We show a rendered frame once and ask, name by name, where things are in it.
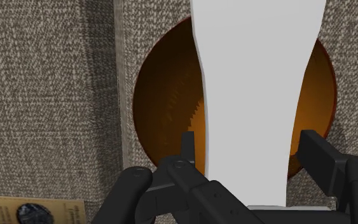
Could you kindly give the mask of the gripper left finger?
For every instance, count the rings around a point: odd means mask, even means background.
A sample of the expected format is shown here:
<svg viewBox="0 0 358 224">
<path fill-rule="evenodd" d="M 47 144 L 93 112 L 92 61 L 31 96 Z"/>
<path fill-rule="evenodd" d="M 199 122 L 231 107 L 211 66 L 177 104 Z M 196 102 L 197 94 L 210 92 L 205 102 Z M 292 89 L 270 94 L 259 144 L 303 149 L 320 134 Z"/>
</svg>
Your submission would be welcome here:
<svg viewBox="0 0 358 224">
<path fill-rule="evenodd" d="M 181 135 L 179 155 L 163 158 L 155 172 L 123 170 L 92 224 L 153 224 L 156 216 L 180 214 L 185 224 L 261 224 L 220 182 L 195 167 L 195 137 Z"/>
</svg>

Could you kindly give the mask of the yellow book with dark picture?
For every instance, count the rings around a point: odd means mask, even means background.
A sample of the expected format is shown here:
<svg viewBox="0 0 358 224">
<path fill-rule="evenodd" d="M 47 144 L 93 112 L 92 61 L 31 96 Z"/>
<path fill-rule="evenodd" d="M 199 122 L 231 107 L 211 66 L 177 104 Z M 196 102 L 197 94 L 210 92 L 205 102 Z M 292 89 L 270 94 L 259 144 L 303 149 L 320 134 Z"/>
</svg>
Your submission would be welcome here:
<svg viewBox="0 0 358 224">
<path fill-rule="evenodd" d="M 0 196 L 0 224 L 87 224 L 83 200 Z"/>
</svg>

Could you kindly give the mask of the white curved vase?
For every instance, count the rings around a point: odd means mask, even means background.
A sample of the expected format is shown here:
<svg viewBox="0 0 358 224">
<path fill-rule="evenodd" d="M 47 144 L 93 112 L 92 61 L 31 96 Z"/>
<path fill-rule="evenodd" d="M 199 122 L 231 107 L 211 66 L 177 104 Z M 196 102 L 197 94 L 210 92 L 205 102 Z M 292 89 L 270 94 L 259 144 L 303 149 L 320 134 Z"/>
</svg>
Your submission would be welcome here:
<svg viewBox="0 0 358 224">
<path fill-rule="evenodd" d="M 205 176 L 247 206 L 286 205 L 291 138 L 326 0 L 190 0 Z"/>
</svg>

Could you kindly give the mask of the orange-brown round bowl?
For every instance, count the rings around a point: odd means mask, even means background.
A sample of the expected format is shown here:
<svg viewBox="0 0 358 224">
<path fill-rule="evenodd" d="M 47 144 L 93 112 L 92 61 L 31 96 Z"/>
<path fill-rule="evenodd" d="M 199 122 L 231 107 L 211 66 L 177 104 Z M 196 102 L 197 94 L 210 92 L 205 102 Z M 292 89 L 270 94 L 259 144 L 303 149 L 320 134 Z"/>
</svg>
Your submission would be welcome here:
<svg viewBox="0 0 358 224">
<path fill-rule="evenodd" d="M 337 104 L 336 75 L 329 55 L 316 41 L 308 62 L 294 122 L 289 178 L 302 166 L 295 153 L 301 130 L 329 134 Z M 183 132 L 195 136 L 195 166 L 205 172 L 205 115 L 202 75 L 192 34 L 185 18 L 152 47 L 135 82 L 132 103 L 137 137 L 152 163 L 181 151 Z"/>
</svg>

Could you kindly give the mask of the grey woven fabric sofa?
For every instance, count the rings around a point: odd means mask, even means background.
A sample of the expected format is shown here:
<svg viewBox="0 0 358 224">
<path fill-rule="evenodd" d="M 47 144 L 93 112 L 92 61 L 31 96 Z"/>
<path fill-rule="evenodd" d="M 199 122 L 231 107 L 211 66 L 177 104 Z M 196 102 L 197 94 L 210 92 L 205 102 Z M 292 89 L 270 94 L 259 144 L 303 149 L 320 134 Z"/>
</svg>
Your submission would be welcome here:
<svg viewBox="0 0 358 224">
<path fill-rule="evenodd" d="M 123 166 L 154 169 L 134 83 L 189 0 L 0 0 L 0 195 L 85 201 L 90 224 Z M 358 155 L 358 0 L 327 0 L 319 38 L 338 103 L 328 141 Z"/>
</svg>

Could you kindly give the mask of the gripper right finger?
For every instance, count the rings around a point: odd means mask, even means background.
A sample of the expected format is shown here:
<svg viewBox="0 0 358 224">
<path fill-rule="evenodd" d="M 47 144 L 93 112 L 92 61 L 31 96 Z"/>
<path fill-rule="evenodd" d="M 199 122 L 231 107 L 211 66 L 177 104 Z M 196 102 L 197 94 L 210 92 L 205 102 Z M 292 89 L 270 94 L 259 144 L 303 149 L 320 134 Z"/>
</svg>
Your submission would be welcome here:
<svg viewBox="0 0 358 224">
<path fill-rule="evenodd" d="M 336 197 L 336 210 L 358 224 L 358 156 L 339 152 L 314 130 L 302 130 L 296 157 L 324 194 Z"/>
</svg>

